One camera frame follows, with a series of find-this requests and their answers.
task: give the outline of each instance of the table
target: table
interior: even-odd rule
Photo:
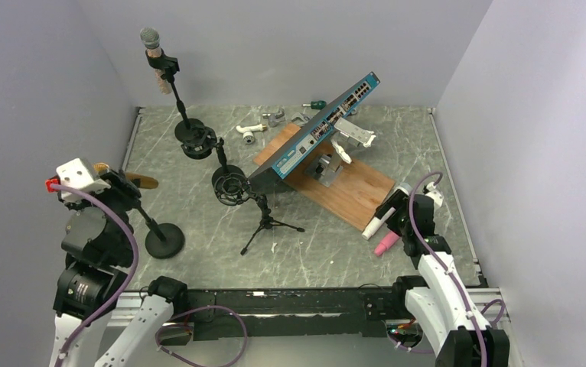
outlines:
[[[265,122],[263,112],[284,107],[288,118],[295,112],[313,115],[300,106],[191,106],[187,114],[203,121],[226,140],[230,164],[250,175],[253,157],[286,123],[256,132],[256,142],[246,145],[235,126]],[[429,171],[446,167],[433,124],[425,107],[360,106],[348,119],[377,134],[371,148],[348,148],[348,153],[397,182],[416,181]],[[390,285],[401,275],[418,274],[399,243],[381,258],[373,254],[386,234],[381,229],[369,241],[360,233],[311,202],[290,191],[269,195],[272,216],[305,233],[276,228],[262,231],[246,256],[240,249],[259,224],[254,202],[224,206],[214,196],[211,176],[219,167],[216,155],[195,161],[187,158],[174,137],[181,120],[175,107],[140,109],[139,126],[126,170],[155,177],[160,186],[143,190],[142,203],[158,222],[180,226],[187,242],[173,258],[157,260],[144,249],[148,229],[138,213],[130,220],[140,245],[140,263],[129,289],[148,285],[159,275],[188,284],[190,288],[357,287],[365,283]],[[478,285],[474,257],[447,175],[439,185],[444,205],[435,214],[436,233],[451,247],[457,270],[466,285]]]

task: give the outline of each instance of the pink cylinder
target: pink cylinder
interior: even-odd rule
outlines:
[[[379,245],[374,250],[374,253],[376,254],[376,256],[383,255],[383,252],[386,252],[391,247],[393,247],[398,239],[399,239],[399,235],[397,235],[393,231],[388,232],[388,234],[385,237],[383,237],[381,242],[379,242]]]

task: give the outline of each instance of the wooden board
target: wooden board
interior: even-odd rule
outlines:
[[[264,163],[299,129],[294,124],[286,125],[253,161],[257,164]],[[351,164],[342,163],[343,170],[330,187],[325,187],[313,177],[304,174],[304,169],[319,154],[331,154],[333,151],[331,144],[323,141],[288,174],[284,182],[363,231],[395,181],[357,159],[352,159]]]

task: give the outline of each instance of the microphone head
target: microphone head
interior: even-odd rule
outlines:
[[[160,34],[151,27],[144,27],[140,31],[140,40],[149,50],[160,47]]]

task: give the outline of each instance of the wall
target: wall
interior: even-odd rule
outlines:
[[[491,0],[79,0],[138,106],[159,93],[140,29],[154,27],[186,104],[332,100],[369,71],[370,104],[435,106]]]
[[[0,366],[49,363],[69,215],[45,179],[120,164],[134,114],[76,2],[0,2]]]
[[[526,365],[586,365],[586,2],[495,0],[437,111]]]

